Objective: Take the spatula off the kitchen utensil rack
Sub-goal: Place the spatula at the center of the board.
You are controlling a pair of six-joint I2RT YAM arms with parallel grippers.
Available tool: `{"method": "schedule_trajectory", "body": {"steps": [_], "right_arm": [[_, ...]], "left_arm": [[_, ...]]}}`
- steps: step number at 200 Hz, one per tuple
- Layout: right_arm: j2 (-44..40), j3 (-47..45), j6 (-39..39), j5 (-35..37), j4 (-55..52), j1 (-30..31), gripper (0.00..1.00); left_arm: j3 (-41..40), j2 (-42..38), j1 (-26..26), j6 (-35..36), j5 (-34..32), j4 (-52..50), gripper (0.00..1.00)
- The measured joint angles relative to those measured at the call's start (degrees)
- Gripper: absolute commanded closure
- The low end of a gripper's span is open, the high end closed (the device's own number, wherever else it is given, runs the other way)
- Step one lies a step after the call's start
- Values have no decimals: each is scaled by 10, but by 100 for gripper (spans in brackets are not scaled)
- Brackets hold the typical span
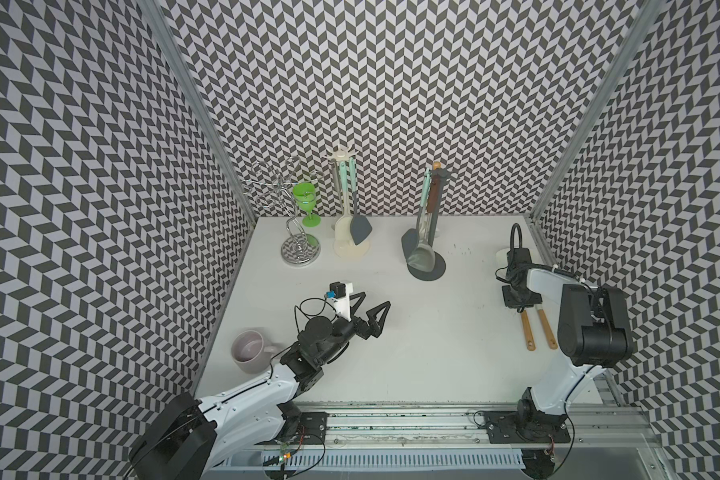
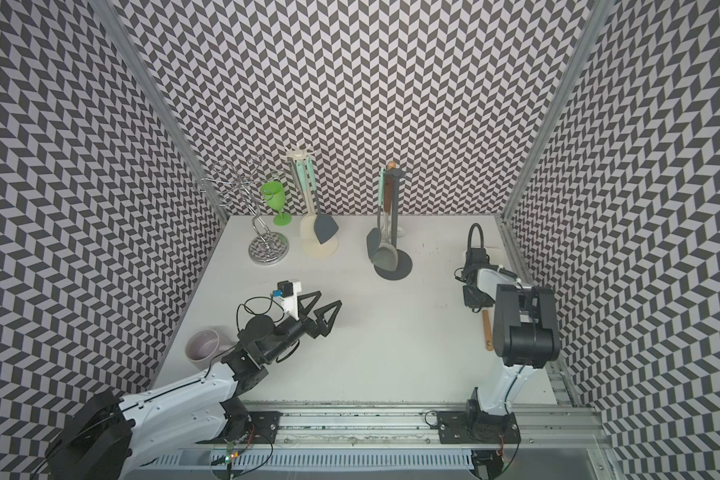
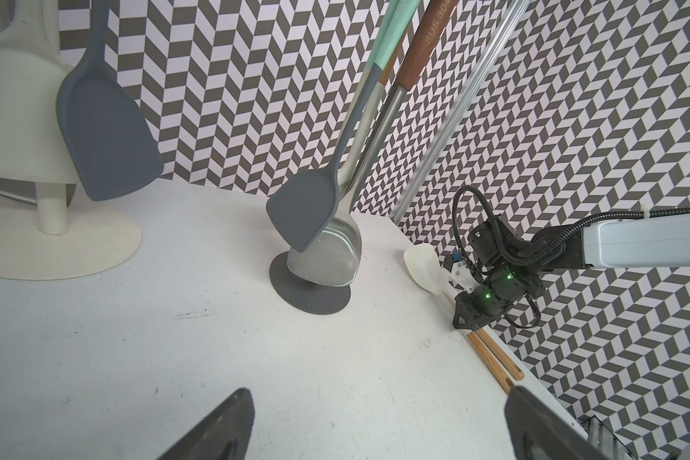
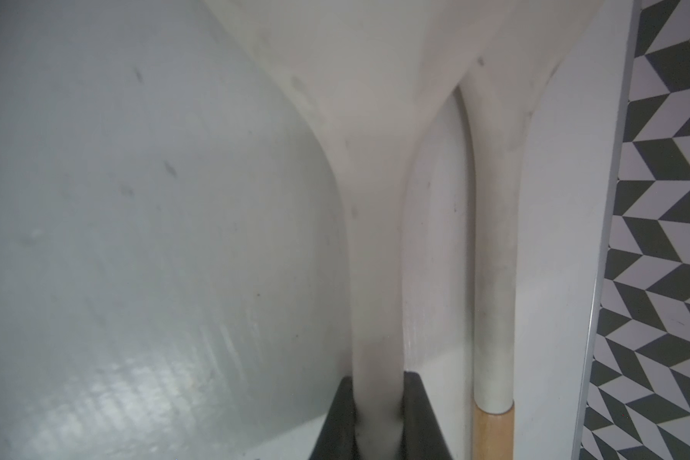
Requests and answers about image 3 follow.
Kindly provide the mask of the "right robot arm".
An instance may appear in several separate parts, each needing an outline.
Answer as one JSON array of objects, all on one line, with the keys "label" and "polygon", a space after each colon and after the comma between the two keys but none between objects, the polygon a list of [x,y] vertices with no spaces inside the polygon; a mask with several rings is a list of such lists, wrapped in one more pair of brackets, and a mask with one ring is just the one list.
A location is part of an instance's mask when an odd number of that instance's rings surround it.
[{"label": "right robot arm", "polygon": [[487,218],[468,237],[452,224],[456,249],[446,258],[450,271],[467,268],[469,278],[456,282],[463,291],[454,298],[452,324],[476,332],[507,319],[525,298],[533,314],[528,323],[541,323],[536,305],[545,291],[542,274],[561,269],[687,268],[690,266],[690,207],[644,211],[607,211],[569,225],[548,226],[525,241],[495,214],[479,189],[464,185],[452,199],[458,216],[461,197],[472,193]]}]

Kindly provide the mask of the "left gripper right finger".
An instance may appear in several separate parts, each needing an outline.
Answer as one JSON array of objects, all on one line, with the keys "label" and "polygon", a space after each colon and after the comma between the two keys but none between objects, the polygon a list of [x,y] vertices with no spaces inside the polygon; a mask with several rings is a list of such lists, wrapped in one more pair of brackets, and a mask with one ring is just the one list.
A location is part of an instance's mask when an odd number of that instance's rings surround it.
[{"label": "left gripper right finger", "polygon": [[523,386],[509,392],[504,415],[517,459],[606,459]]}]

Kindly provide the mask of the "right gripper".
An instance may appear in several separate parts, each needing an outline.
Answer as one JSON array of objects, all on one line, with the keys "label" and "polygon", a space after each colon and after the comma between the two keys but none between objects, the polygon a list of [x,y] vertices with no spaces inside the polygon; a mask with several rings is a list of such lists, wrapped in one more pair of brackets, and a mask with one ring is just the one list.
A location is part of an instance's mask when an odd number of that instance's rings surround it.
[{"label": "right gripper", "polygon": [[[541,323],[542,314],[535,300],[544,293],[542,279],[514,266],[494,268],[488,278],[472,292],[456,296],[452,325],[458,330],[478,331],[492,321],[506,319],[517,329],[531,329]],[[519,325],[508,316],[509,310],[524,297],[534,317],[527,325]]]}]

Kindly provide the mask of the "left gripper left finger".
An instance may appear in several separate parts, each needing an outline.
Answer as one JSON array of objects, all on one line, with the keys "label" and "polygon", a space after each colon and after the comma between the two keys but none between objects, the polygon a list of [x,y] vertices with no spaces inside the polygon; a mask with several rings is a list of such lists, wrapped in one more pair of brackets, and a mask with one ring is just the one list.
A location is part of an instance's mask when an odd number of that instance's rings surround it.
[{"label": "left gripper left finger", "polygon": [[254,427],[255,407],[247,388],[239,388],[213,409],[163,459],[243,459]]}]

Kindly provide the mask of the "cream spatula wooden handle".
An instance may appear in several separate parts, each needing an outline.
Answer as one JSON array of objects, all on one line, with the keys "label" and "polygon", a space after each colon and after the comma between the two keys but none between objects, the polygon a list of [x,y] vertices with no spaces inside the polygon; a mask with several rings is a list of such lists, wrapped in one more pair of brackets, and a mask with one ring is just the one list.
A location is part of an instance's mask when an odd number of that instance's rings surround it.
[{"label": "cream spatula wooden handle", "polygon": [[[458,323],[459,317],[454,300],[457,291],[445,278],[441,278],[438,284],[448,307],[453,311],[454,327],[462,329],[462,326]],[[525,378],[525,373],[521,368],[498,346],[498,343],[492,339],[485,329],[471,331],[465,328],[465,331],[467,331],[467,339],[471,346],[476,350],[479,358],[488,367],[506,393],[510,392],[511,388],[515,386],[516,381],[522,381]]]},{"label": "cream spatula wooden handle", "polygon": [[441,278],[448,280],[444,270],[440,268],[438,256],[428,243],[414,245],[404,251],[404,262],[413,279],[425,291],[431,292],[443,305],[449,306],[442,295],[438,282]]}]

